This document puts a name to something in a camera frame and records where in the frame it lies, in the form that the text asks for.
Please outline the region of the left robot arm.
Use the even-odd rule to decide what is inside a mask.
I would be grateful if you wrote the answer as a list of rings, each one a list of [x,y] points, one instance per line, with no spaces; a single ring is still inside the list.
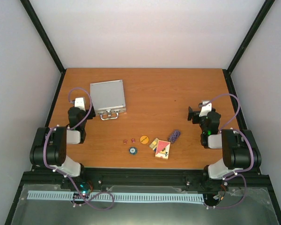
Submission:
[[[72,177],[72,184],[79,189],[86,187],[88,177],[83,174],[84,166],[67,155],[67,145],[84,143],[86,122],[95,116],[93,107],[83,110],[73,106],[68,110],[69,124],[65,127],[57,126],[52,131],[49,127],[39,127],[30,150],[31,164]]]

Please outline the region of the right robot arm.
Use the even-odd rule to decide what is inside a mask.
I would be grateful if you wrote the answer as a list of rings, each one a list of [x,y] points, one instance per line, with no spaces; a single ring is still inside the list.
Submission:
[[[221,115],[204,106],[200,111],[188,108],[188,121],[201,128],[200,143],[206,149],[221,149],[222,158],[204,170],[213,180],[224,180],[261,166],[262,157],[252,131],[219,130]]]

